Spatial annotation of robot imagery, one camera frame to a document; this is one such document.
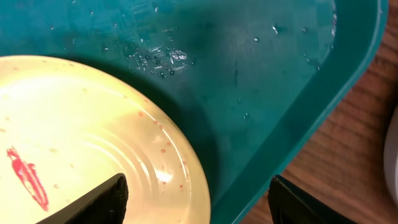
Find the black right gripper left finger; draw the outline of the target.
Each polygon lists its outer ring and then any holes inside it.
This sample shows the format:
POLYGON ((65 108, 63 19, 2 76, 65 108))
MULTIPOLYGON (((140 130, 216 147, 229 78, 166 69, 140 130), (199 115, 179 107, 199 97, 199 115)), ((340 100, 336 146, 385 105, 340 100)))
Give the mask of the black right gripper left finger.
POLYGON ((128 196, 126 176, 118 173, 37 224, 122 224, 128 196))

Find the white round plate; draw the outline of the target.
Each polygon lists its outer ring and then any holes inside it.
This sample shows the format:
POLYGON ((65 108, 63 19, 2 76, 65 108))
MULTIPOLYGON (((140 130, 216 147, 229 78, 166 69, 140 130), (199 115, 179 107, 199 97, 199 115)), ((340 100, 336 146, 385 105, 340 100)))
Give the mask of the white round plate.
POLYGON ((384 142, 384 175, 389 193, 397 205, 398 113, 395 107, 384 142))

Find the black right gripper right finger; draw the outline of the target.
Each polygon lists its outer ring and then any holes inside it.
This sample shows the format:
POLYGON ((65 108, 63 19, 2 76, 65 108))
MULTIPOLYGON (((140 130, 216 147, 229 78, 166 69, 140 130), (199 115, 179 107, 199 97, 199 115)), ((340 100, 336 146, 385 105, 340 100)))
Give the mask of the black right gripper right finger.
POLYGON ((270 182, 268 204, 276 224, 354 224, 280 175, 270 182))

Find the yellow round plate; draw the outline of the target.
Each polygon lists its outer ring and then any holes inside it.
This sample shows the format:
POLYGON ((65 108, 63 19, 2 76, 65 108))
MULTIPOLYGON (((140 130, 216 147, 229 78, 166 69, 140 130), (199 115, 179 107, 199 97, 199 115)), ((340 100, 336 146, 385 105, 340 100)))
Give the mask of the yellow round plate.
POLYGON ((1 58, 2 223, 38 223, 118 173, 123 223, 210 222, 200 161, 150 99, 78 62, 1 58))

